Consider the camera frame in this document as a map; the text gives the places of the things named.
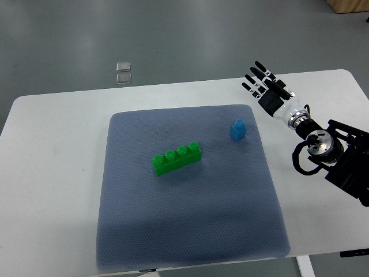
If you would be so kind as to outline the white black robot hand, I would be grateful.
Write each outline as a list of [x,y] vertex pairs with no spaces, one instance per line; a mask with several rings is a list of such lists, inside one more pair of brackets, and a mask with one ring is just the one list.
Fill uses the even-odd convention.
[[242,87],[268,115],[282,120],[290,129],[296,129],[298,124],[310,118],[309,107],[300,105],[294,91],[283,80],[259,61],[255,61],[250,70],[255,76],[246,74]]

